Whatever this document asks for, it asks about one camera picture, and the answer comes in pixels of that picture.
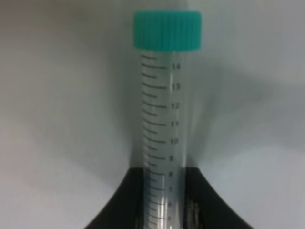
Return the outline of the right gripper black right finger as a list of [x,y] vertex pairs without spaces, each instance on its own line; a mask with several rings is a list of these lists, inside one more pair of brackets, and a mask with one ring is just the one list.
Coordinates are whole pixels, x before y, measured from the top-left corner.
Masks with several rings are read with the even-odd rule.
[[188,167],[185,177],[184,229],[251,229],[216,193],[200,169]]

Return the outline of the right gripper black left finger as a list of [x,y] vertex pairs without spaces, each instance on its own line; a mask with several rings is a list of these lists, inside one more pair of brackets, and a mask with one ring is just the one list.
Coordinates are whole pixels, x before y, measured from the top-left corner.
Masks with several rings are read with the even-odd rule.
[[142,229],[143,190],[143,169],[130,168],[111,200],[86,228]]

